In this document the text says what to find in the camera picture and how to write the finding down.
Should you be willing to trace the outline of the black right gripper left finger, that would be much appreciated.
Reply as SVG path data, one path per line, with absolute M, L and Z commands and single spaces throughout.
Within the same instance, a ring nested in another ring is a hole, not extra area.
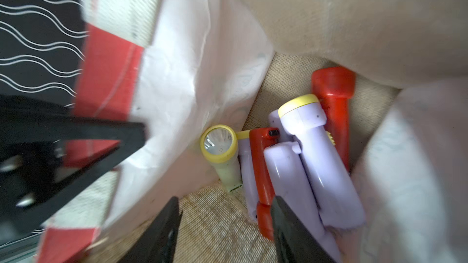
M 182 212 L 172 197 L 119 263 L 172 263 Z

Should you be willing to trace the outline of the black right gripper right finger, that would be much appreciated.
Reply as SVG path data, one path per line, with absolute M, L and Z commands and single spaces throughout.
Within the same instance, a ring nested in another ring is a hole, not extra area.
M 332 263 L 334 261 L 280 196 L 274 197 L 271 217 L 277 260 L 280 263 Z

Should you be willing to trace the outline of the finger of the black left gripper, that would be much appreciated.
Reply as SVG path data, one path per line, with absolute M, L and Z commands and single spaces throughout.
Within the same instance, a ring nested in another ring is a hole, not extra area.
M 1 96 L 1 232 L 31 233 L 144 144 L 140 122 Z

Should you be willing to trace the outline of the red flashlight long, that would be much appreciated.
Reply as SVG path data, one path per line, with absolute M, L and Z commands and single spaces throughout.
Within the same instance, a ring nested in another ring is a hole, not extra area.
M 280 132 L 277 127 L 253 129 L 249 132 L 253 171 L 259 202 L 257 203 L 257 221 L 260 233 L 267 239 L 274 240 L 271 205 L 275 192 L 264 158 L 264 150 L 279 142 Z

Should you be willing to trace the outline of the green flashlight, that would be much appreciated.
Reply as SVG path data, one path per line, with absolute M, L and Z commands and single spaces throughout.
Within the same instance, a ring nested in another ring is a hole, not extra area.
M 238 138 L 231 127 L 219 124 L 208 128 L 200 138 L 200 147 L 227 192 L 242 186 Z

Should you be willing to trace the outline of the purple flashlight yellow rim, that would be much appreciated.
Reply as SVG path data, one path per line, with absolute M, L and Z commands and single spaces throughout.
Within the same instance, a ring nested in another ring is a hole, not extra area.
M 366 215 L 329 134 L 327 117 L 313 94 L 296 97 L 278 109 L 282 127 L 301 145 L 301 159 L 325 226 L 350 230 L 363 225 Z

